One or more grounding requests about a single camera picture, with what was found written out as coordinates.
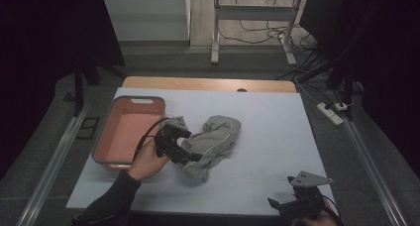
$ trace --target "white table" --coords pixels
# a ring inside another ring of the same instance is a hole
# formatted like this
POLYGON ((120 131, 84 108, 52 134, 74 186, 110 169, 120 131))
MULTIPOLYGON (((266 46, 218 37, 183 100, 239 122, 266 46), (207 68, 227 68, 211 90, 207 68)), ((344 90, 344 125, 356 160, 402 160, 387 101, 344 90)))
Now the white table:
MULTIPOLYGON (((169 163, 144 181, 133 210, 278 215, 267 198, 280 203, 295 199, 288 176, 297 176, 301 170, 326 176, 297 93, 120 88, 116 97, 121 95, 162 97, 166 116, 183 116, 192 133, 200 132, 212 115, 242 123, 232 155, 210 169, 207 182, 190 178, 169 163)), ((110 187, 117 174, 89 158, 67 207, 87 207, 110 187)), ((333 197, 329 185, 320 186, 320 190, 333 197)))

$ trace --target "table leg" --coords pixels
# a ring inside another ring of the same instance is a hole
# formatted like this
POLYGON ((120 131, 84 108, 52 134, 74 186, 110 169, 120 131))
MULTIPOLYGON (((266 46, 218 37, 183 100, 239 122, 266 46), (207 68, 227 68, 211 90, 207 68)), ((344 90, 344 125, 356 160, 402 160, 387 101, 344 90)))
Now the table leg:
POLYGON ((296 21, 297 13, 299 12, 300 2, 302 0, 293 0, 293 9, 290 13, 290 18, 287 24, 287 29, 284 36, 281 38, 281 45, 283 46, 284 53, 286 54, 287 63, 291 66, 296 66, 296 59, 294 58, 293 53, 291 52, 289 40, 290 34, 293 30, 294 22, 296 21))
POLYGON ((219 0, 214 0, 214 30, 213 44, 211 47, 211 63, 219 63, 219 0))

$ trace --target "black cable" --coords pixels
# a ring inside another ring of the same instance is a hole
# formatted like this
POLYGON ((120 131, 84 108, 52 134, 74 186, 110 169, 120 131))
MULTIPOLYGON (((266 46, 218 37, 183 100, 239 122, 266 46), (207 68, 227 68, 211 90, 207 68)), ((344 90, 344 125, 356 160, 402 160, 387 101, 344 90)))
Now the black cable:
POLYGON ((342 220, 341 220, 341 214, 340 214, 340 210, 339 210, 339 207, 337 207, 337 204, 336 203, 334 203, 334 201, 333 200, 331 200, 329 197, 327 197, 327 196, 325 196, 325 195, 322 195, 322 197, 324 197, 324 198, 326 198, 326 199, 328 199, 333 205, 334 205, 334 207, 336 207, 336 210, 337 210, 337 213, 338 213, 338 215, 332 210, 332 209, 330 209, 330 208, 328 208, 327 206, 325 206, 324 205, 324 207, 323 207, 323 210, 325 211, 325 212, 327 212, 328 214, 330 214, 333 218, 334 218, 334 220, 336 221, 336 223, 339 225, 339 226, 343 226, 343 222, 342 222, 342 220))
MULTIPOLYGON (((239 2, 238 2, 238 0, 235 0, 235 5, 239 5, 239 2)), ((266 21, 266 23, 265 23, 265 26, 266 26, 266 28, 261 28, 261 29, 249 29, 249 28, 246 28, 245 26, 244 26, 244 24, 242 23, 242 20, 240 20, 239 21, 239 23, 240 23, 240 25, 241 25, 241 28, 243 29, 243 30, 245 30, 245 31, 268 31, 268 33, 267 33, 267 35, 269 36, 269 37, 271 37, 271 38, 273 38, 273 37, 275 37, 275 36, 271 36, 269 33, 270 32, 273 32, 273 31, 277 31, 277 38, 278 38, 278 36, 279 36, 279 34, 281 34, 281 33, 284 33, 283 31, 287 28, 287 26, 282 26, 282 27, 270 27, 268 24, 269 24, 269 21, 266 21)), ((236 41, 240 41, 240 42, 244 42, 244 43, 248 43, 248 44, 259 44, 259 43, 263 43, 263 42, 266 42, 266 41, 268 41, 269 39, 267 39, 267 40, 264 40, 264 41, 260 41, 260 42, 256 42, 256 43, 251 43, 251 42, 248 42, 248 41, 244 41, 244 40, 239 40, 239 39, 236 39, 236 38, 230 38, 230 37, 228 37, 228 38, 226 38, 226 37, 224 37, 225 39, 231 39, 231 40, 236 40, 236 41)))
POLYGON ((299 45, 300 45, 300 47, 304 47, 303 45, 302 45, 302 41, 304 40, 304 39, 306 39, 306 38, 308 38, 309 36, 311 36, 311 34, 307 34, 306 36, 304 36, 304 37, 302 37, 302 39, 300 39, 300 41, 299 41, 299 45))
POLYGON ((304 66, 305 64, 306 64, 306 62, 307 61, 309 61, 309 59, 312 57, 312 55, 313 54, 315 54, 315 52, 314 51, 312 51, 311 52, 311 54, 309 54, 309 56, 307 56, 306 57, 306 59, 303 61, 303 63, 298 67, 298 68, 294 68, 293 70, 291 70, 291 71, 289 71, 289 72, 287 72, 287 73, 285 73, 285 74, 283 74, 283 75, 278 75, 276 78, 275 78, 275 80, 280 80, 281 78, 283 78, 283 77, 285 77, 285 76, 288 76, 288 75, 290 75, 290 74, 292 74, 292 73, 294 73, 294 72, 296 72, 296 71, 302 71, 302 70, 304 70, 305 68, 304 67, 302 67, 302 66, 304 66))
MULTIPOLYGON (((301 65, 301 67, 299 68, 299 71, 301 71, 301 72, 305 72, 306 70, 308 70, 309 68, 311 68, 311 67, 314 67, 314 66, 316 66, 316 64, 318 64, 319 63, 319 61, 318 62, 316 62, 315 64, 314 64, 314 62, 318 59, 318 58, 320 58, 321 57, 321 55, 320 54, 317 54, 313 59, 311 59, 305 66, 303 66, 303 64, 301 65)), ((294 79, 295 79, 295 77, 296 77, 296 75, 297 75, 298 73, 295 73, 291 78, 290 78, 290 81, 293 81, 294 79)))
MULTIPOLYGON (((307 37, 309 37, 310 36, 310 34, 308 34, 308 35, 306 35, 306 36, 304 36, 303 38, 301 38, 300 39, 300 41, 299 41, 299 44, 301 44, 301 42, 302 42, 302 40, 304 39, 304 38, 307 38, 307 37)), ((290 42, 291 42, 291 47, 293 47, 296 51, 298 51, 298 52, 307 52, 307 51, 312 51, 312 50, 318 50, 319 48, 318 47, 316 47, 316 46, 314 46, 314 47, 311 47, 311 46, 302 46, 302 45, 300 45, 300 46, 298 46, 298 45, 296 45, 294 42, 293 42, 293 39, 290 37, 290 42)))
POLYGON ((308 63, 305 67, 303 67, 303 70, 307 70, 309 71, 309 69, 311 69, 312 67, 316 67, 318 66, 321 62, 323 62, 325 60, 325 58, 322 58, 323 55, 321 54, 317 54, 315 56, 315 58, 313 58, 310 63, 308 63))
POLYGON ((222 32, 220 32, 220 29, 218 29, 218 30, 219 30, 219 34, 220 34, 223 38, 225 38, 226 40, 234 40, 234 41, 239 41, 239 42, 243 42, 243 43, 247 43, 247 44, 252 44, 252 45, 255 45, 255 44, 260 44, 260 43, 264 43, 264 42, 267 42, 268 40, 272 39, 272 37, 269 37, 269 38, 268 38, 268 39, 266 39, 266 40, 256 41, 256 42, 250 42, 250 41, 240 40, 240 39, 236 39, 236 38, 226 37, 226 36, 224 36, 224 35, 222 34, 222 32))
POLYGON ((139 141, 139 143, 137 144, 137 146, 136 146, 136 151, 134 152, 134 155, 133 155, 133 162, 134 162, 134 160, 136 159, 136 157, 137 157, 137 155, 139 154, 139 151, 142 149, 142 146, 145 144, 145 140, 146 140, 146 138, 147 137, 151 137, 150 135, 149 135, 149 133, 158 125, 158 124, 160 124, 161 122, 163 122, 163 121, 165 121, 165 120, 168 120, 168 119, 170 119, 170 118, 167 118, 167 117, 164 117, 164 118, 161 118, 161 119, 159 119, 159 120, 157 120, 154 124, 152 124, 152 126, 148 129, 148 131, 146 132, 146 134, 142 137, 142 139, 139 141))
POLYGON ((306 84, 309 85, 310 87, 316 89, 317 91, 319 91, 325 98, 327 98, 329 100, 329 103, 326 103, 325 104, 325 106, 326 106, 325 108, 326 109, 329 109, 329 108, 327 108, 327 106, 331 106, 331 105, 334 104, 334 101, 330 97, 328 97, 326 94, 324 94, 324 92, 322 92, 320 89, 318 89, 317 87, 315 87, 315 86, 313 86, 313 85, 311 85, 311 84, 309 84, 307 82, 306 82, 306 84))
POLYGON ((280 36, 284 36, 284 30, 270 30, 266 33, 269 37, 280 39, 280 36))

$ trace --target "wire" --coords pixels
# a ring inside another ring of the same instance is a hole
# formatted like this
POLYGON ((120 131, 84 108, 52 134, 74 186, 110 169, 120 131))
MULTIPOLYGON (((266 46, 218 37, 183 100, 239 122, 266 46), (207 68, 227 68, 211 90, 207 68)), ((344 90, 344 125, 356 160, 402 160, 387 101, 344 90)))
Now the wire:
POLYGON ((334 101, 330 97, 328 97, 326 94, 324 94, 324 92, 322 92, 322 90, 320 90, 319 88, 309 84, 308 82, 306 82, 306 84, 309 85, 310 87, 314 88, 318 92, 320 92, 325 98, 327 98, 330 101, 330 103, 334 103, 334 101))
POLYGON ((296 84, 303 90, 303 92, 309 97, 311 98, 313 101, 315 101, 317 104, 319 104, 320 102, 318 100, 316 100, 314 97, 312 97, 310 94, 308 94, 308 92, 306 92, 306 90, 300 85, 299 81, 297 81, 297 77, 294 79, 294 81, 296 82, 296 84))
POLYGON ((291 70, 291 71, 289 71, 289 72, 287 72, 285 74, 278 75, 278 76, 275 77, 275 80, 281 80, 282 77, 288 76, 288 75, 290 75, 291 73, 293 73, 295 71, 296 71, 296 69, 293 69, 293 70, 291 70))
POLYGON ((306 57, 305 61, 300 65, 300 67, 302 67, 309 60, 309 58, 312 57, 314 54, 315 54, 315 52, 312 51, 311 54, 306 57))
POLYGON ((150 136, 149 135, 149 133, 158 125, 158 124, 160 124, 161 122, 163 122, 163 121, 165 121, 165 120, 168 120, 168 119, 170 119, 170 118, 167 118, 167 117, 164 117, 164 118, 161 118, 161 119, 159 119, 159 120, 157 120, 154 124, 152 124, 151 125, 151 127, 148 129, 148 131, 146 132, 146 134, 142 137, 142 139, 139 141, 139 143, 137 144, 137 146, 136 146, 136 151, 134 152, 134 155, 133 155, 133 161, 136 159, 136 157, 137 157, 137 154, 139 153, 139 151, 140 151, 140 149, 142 148, 142 146, 143 146, 143 144, 145 143, 145 140, 146 140, 146 138, 147 137, 152 137, 152 136, 150 136))
POLYGON ((333 216, 333 218, 337 221, 337 223, 340 225, 340 226, 343 226, 343 222, 342 222, 342 220, 341 220, 341 214, 340 214, 340 210, 339 210, 339 207, 337 207, 337 204, 332 200, 332 199, 330 199, 329 197, 327 197, 326 195, 322 195, 322 197, 324 197, 324 198, 326 198, 326 199, 328 199, 328 201, 330 201, 333 205, 334 205, 334 207, 336 207, 336 210, 337 210, 337 214, 338 215, 336 215, 335 213, 334 213, 334 211, 333 210, 331 210, 330 208, 328 208, 327 206, 325 206, 323 209, 324 209, 324 211, 326 211, 327 213, 329 213, 331 216, 333 216))
POLYGON ((250 41, 245 41, 245 40, 240 40, 240 39, 236 39, 236 38, 231 38, 231 37, 226 37, 226 36, 224 36, 223 34, 222 34, 222 32, 220 32, 220 29, 218 29, 219 30, 219 34, 223 37, 223 38, 225 38, 226 40, 234 40, 234 41, 239 41, 239 42, 243 42, 243 43, 247 43, 247 44, 260 44, 260 43, 264 43, 264 42, 267 42, 268 40, 270 40, 270 39, 272 39, 272 37, 268 37, 268 39, 266 39, 266 40, 262 40, 262 41, 256 41, 256 42, 250 42, 250 41))
POLYGON ((293 47, 293 48, 294 48, 296 51, 298 51, 298 52, 307 52, 307 51, 312 51, 312 50, 317 50, 317 49, 319 49, 317 46, 303 46, 303 45, 302 45, 302 40, 303 40, 303 39, 308 38, 310 35, 311 35, 311 34, 307 34, 306 36, 304 36, 303 38, 301 38, 301 39, 300 39, 300 41, 299 41, 299 46, 298 46, 298 45, 296 45, 296 44, 293 42, 293 39, 290 37, 290 46, 291 46, 291 47, 293 47))
MULTIPOLYGON (((295 70, 298 70, 298 71, 300 71, 300 72, 304 72, 304 73, 309 73, 309 71, 308 71, 308 69, 309 68, 311 68, 311 67, 315 67, 316 65, 318 65, 320 62, 322 62, 323 61, 323 59, 321 59, 321 60, 319 60, 318 62, 315 62, 318 58, 320 58, 321 56, 320 55, 316 55, 315 56, 315 58, 313 58, 313 59, 311 59, 306 65, 305 65, 305 63, 309 60, 309 58, 313 55, 314 53, 311 53, 311 55, 309 55, 308 56, 308 58, 303 62, 303 64, 300 66, 300 67, 298 67, 298 68, 296 68, 296 67, 294 67, 294 66, 291 66, 291 68, 293 68, 293 69, 295 69, 295 70)), ((295 77, 296 77, 296 75, 297 75, 297 73, 295 73, 291 78, 290 78, 290 80, 293 80, 295 77)), ((321 77, 321 76, 319 76, 319 75, 317 75, 317 77, 318 78, 320 78, 320 79, 325 79, 325 78, 323 78, 323 77, 321 77)))
MULTIPOLYGON (((265 0, 265 2, 263 4, 264 5, 268 5, 268 3, 269 3, 269 0, 265 0)), ((239 5, 239 1, 238 0, 235 0, 235 4, 236 5, 239 5)), ((239 20, 239 23, 241 25, 241 28, 243 30, 245 30, 245 31, 268 31, 267 35, 269 37, 271 37, 271 38, 278 38, 279 34, 277 34, 277 37, 276 37, 276 36, 270 35, 269 32, 273 32, 274 30, 278 30, 278 29, 285 29, 285 28, 287 28, 286 26, 271 28, 271 27, 268 26, 268 21, 266 21, 266 24, 265 24, 266 28, 262 28, 262 29, 249 29, 249 28, 246 28, 244 26, 244 24, 242 23, 242 20, 239 20)), ((269 39, 266 39, 264 41, 259 41, 259 42, 249 42, 249 41, 244 41, 244 40, 240 40, 240 39, 236 39, 236 38, 226 37, 226 36, 223 36, 222 34, 221 34, 221 36, 224 37, 225 39, 235 40, 235 41, 244 42, 244 43, 248 43, 248 44, 259 44, 259 43, 263 43, 263 42, 266 42, 266 41, 269 40, 269 39)))

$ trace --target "gray cloth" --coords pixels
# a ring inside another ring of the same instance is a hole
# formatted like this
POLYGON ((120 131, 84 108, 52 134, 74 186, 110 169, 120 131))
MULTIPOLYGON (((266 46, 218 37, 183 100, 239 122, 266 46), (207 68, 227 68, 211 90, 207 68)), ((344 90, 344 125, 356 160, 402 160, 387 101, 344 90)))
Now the gray cloth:
POLYGON ((212 116, 203 125, 203 132, 185 139, 181 147, 190 153, 202 154, 199 162, 178 164, 183 172, 207 181, 209 170, 218 165, 232 152, 232 144, 238 139, 241 122, 226 116, 212 116))

